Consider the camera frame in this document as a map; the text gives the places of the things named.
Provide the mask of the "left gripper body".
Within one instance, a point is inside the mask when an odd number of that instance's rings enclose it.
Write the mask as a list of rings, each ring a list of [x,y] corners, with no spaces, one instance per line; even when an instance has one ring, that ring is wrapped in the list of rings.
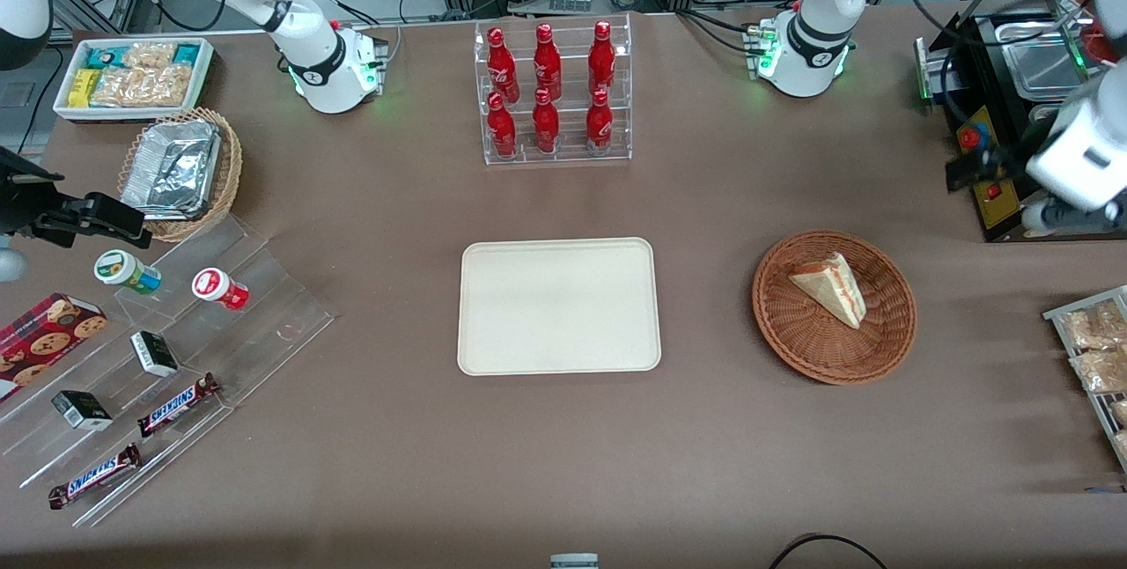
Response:
[[[1033,155],[1042,150],[1042,141],[1018,141],[1013,144],[999,144],[993,149],[995,169],[994,183],[1010,180],[1019,183],[1027,179],[1027,166]]]

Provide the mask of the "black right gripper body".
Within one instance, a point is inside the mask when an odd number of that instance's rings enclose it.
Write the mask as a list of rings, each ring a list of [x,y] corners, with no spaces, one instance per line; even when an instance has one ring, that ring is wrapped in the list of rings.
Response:
[[[76,235],[89,234],[77,211],[73,196],[57,192],[53,183],[3,183],[1,188],[1,233],[44,239],[54,245],[73,245]]]

